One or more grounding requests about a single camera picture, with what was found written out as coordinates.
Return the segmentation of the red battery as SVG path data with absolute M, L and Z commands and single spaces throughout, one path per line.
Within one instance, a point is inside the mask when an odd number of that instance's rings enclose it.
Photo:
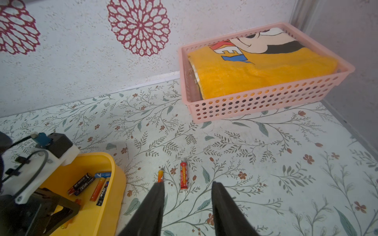
M 188 189 L 188 171 L 187 162 L 184 160 L 180 163 L 180 187 L 181 189 Z

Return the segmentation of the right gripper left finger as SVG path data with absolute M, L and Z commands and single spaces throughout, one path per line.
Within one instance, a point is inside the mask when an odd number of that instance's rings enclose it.
M 164 183 L 155 183 L 120 236 L 160 236 L 163 220 Z

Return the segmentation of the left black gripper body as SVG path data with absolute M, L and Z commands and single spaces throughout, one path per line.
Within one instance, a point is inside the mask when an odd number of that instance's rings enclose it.
M 78 203 L 47 188 L 39 188 L 25 204 L 1 196 L 1 235 L 49 236 L 79 211 Z

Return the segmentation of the yellow plastic storage tray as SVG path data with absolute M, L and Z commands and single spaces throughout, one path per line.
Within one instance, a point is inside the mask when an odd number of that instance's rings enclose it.
M 79 195 L 69 195 L 73 187 L 85 174 L 109 172 L 111 176 L 102 187 L 96 178 Z M 113 236 L 116 233 L 122 207 L 126 176 L 116 165 L 114 158 L 105 152 L 78 155 L 71 164 L 60 166 L 42 185 L 71 201 L 80 199 L 78 215 L 63 229 L 58 227 L 54 236 Z

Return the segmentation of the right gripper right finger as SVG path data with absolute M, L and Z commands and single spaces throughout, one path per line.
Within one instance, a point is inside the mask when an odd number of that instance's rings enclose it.
M 211 197 L 217 236 L 259 236 L 222 183 L 212 183 Z

